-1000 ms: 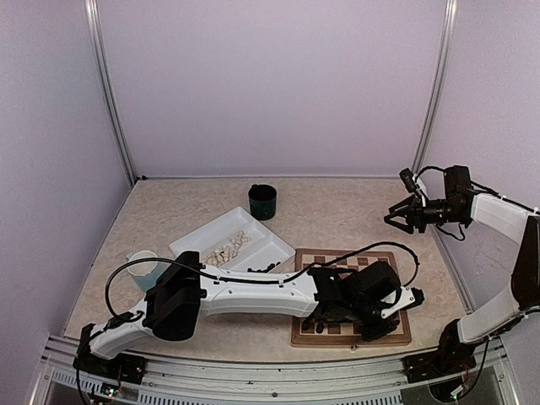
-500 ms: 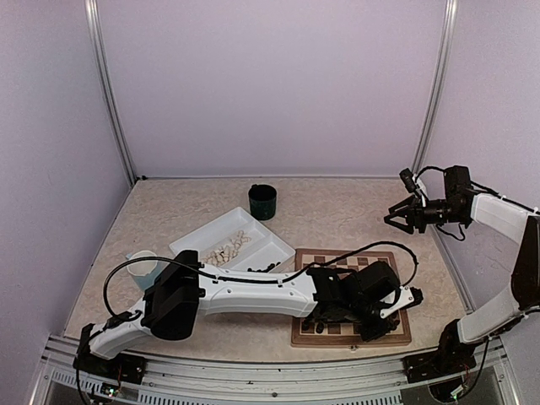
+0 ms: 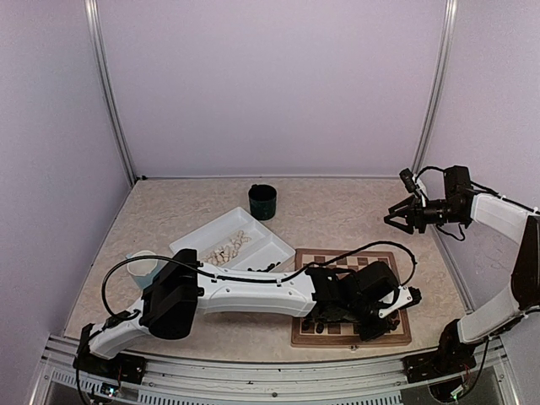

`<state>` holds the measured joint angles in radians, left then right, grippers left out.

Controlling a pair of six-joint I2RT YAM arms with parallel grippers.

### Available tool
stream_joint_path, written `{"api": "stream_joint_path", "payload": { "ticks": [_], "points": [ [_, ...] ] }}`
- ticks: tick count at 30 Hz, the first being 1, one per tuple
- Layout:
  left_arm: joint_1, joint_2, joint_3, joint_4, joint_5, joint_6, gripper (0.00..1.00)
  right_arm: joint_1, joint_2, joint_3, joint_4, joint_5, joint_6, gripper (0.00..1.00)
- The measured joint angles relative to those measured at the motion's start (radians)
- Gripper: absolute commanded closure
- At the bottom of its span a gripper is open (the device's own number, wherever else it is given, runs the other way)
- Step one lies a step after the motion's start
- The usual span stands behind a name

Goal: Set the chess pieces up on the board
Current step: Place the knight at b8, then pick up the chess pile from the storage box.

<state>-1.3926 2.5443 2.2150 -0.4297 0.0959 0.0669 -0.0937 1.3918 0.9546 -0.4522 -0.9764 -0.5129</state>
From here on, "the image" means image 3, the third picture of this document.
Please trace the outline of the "wooden chess board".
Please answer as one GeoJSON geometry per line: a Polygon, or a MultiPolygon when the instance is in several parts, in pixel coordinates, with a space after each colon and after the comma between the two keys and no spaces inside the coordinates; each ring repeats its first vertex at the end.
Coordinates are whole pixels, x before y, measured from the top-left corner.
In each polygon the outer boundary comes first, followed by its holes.
{"type": "MultiPolygon", "coordinates": [[[[363,269],[372,262],[384,262],[392,272],[398,276],[396,259],[390,251],[362,251],[352,256],[340,259],[330,264],[331,268],[347,268],[355,272],[363,269]]],[[[300,330],[304,319],[294,318],[291,327],[291,345],[295,348],[393,348],[408,346],[412,342],[412,333],[409,326],[408,313],[401,309],[397,312],[401,321],[396,331],[369,341],[362,342],[355,334],[354,326],[349,323],[323,323],[323,333],[316,333],[314,321],[308,332],[300,330]]]]}

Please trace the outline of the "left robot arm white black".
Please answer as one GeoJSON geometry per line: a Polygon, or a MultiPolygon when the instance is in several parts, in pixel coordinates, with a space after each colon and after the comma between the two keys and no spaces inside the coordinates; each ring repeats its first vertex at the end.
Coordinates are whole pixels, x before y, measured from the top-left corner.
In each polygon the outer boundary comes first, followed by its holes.
{"type": "Polygon", "coordinates": [[[359,271],[309,262],[293,273],[249,273],[203,264],[193,249],[161,260],[165,266],[127,310],[82,330],[79,352],[100,375],[112,374],[118,354],[140,338],[188,337],[197,315],[272,313],[352,323],[366,342],[395,329],[394,313],[412,300],[384,262],[359,271]]]}

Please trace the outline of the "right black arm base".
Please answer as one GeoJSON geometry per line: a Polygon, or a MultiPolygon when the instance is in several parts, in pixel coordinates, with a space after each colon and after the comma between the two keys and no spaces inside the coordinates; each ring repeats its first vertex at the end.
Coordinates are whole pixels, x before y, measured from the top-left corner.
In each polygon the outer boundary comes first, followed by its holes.
{"type": "Polygon", "coordinates": [[[408,383],[432,380],[476,366],[474,352],[479,343],[463,343],[457,324],[455,319],[444,328],[436,350],[409,355],[402,360],[408,383]]]}

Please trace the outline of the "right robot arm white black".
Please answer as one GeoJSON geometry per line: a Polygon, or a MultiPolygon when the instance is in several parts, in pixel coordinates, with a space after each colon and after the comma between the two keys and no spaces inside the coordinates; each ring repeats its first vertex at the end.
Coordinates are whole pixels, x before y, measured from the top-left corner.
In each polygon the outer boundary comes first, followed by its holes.
{"type": "Polygon", "coordinates": [[[478,277],[495,277],[489,283],[492,295],[443,333],[445,345],[431,357],[432,368],[448,375],[463,362],[463,347],[511,329],[539,309],[539,209],[473,181],[466,166],[437,172],[444,188],[440,199],[428,196],[419,173],[402,170],[408,197],[390,207],[384,221],[410,235],[430,225],[438,230],[445,224],[472,227],[472,267],[478,277]]]}

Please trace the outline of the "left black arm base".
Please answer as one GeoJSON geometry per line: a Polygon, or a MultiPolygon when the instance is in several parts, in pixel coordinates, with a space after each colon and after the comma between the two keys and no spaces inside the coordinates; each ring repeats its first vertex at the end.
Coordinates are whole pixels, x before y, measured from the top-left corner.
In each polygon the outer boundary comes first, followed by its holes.
{"type": "Polygon", "coordinates": [[[140,385],[146,371],[146,359],[132,354],[117,354],[112,359],[101,359],[91,354],[89,343],[100,331],[92,332],[93,327],[90,323],[82,329],[73,368],[91,375],[140,385]]]}

